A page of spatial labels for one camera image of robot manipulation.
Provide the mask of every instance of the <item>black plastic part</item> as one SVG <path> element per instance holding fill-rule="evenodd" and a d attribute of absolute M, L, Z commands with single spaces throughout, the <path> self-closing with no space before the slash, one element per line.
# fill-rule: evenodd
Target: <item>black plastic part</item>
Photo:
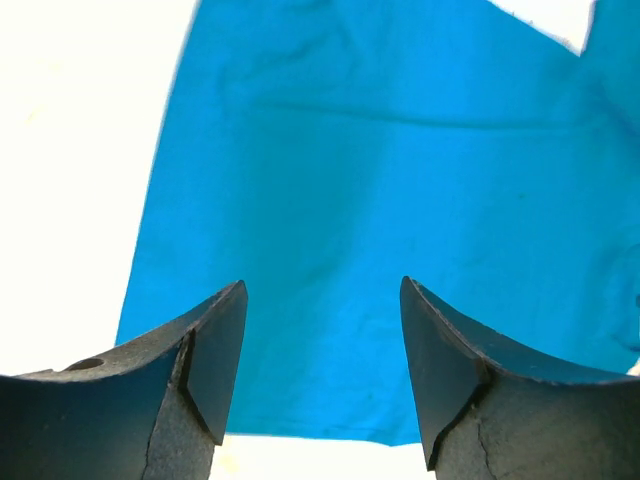
<path fill-rule="evenodd" d="M 640 379 L 517 343 L 409 278 L 401 304 L 438 480 L 640 479 Z"/>
<path fill-rule="evenodd" d="M 61 372 L 0 376 L 0 478 L 209 478 L 247 309 L 238 282 Z"/>

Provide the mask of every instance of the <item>blue fabric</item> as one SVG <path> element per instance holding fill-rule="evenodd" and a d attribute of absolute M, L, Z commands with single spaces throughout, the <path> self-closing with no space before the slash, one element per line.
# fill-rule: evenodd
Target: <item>blue fabric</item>
<path fill-rule="evenodd" d="M 419 441 L 404 275 L 525 344 L 626 370 L 636 5 L 601 0 L 579 58 L 480 0 L 203 0 L 118 343 L 243 279 L 229 430 L 386 444 Z"/>

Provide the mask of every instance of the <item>white background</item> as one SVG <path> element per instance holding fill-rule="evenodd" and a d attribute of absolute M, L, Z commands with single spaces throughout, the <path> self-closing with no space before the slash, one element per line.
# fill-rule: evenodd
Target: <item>white background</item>
<path fill-rule="evenodd" d="M 496 0 L 580 52 L 591 0 Z M 194 0 L 0 2 L 0 373 L 113 346 Z M 420 445 L 227 436 L 216 479 L 425 479 Z"/>

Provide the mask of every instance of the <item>blue towel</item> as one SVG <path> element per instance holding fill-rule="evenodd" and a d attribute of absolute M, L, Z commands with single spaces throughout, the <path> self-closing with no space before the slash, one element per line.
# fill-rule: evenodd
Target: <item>blue towel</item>
<path fill-rule="evenodd" d="M 480 0 L 203 0 L 118 343 L 229 282 L 229 431 L 418 442 L 404 275 L 544 352 L 640 347 L 640 4 L 578 57 Z"/>

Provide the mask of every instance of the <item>wrinkled fabric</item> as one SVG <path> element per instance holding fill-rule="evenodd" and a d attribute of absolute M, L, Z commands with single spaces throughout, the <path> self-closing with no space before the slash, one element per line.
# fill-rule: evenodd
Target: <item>wrinkled fabric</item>
<path fill-rule="evenodd" d="M 639 8 L 601 0 L 577 57 L 479 0 L 203 0 L 118 343 L 243 279 L 229 431 L 386 444 L 419 441 L 404 275 L 522 343 L 626 371 Z"/>

